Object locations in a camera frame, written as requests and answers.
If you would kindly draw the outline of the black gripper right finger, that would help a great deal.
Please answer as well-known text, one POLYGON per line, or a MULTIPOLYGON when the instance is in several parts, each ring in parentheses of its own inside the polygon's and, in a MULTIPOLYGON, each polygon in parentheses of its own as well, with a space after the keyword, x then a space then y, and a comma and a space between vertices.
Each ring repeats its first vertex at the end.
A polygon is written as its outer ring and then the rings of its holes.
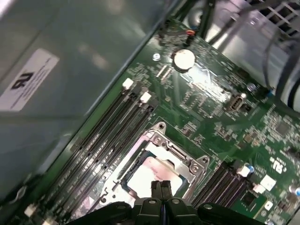
POLYGON ((256 225, 258 221, 214 203, 202 203, 197 209, 184 199, 174 198, 171 183, 162 181, 162 197, 172 225, 256 225))

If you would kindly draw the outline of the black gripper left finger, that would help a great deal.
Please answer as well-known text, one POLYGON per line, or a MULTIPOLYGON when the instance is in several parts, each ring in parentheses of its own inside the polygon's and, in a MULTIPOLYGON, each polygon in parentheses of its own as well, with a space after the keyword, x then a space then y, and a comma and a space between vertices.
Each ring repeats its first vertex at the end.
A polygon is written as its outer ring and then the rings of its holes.
POLYGON ((71 225, 158 225, 161 222, 162 189, 160 181, 151 183, 151 197, 136 200, 132 207, 126 202, 113 202, 71 225))

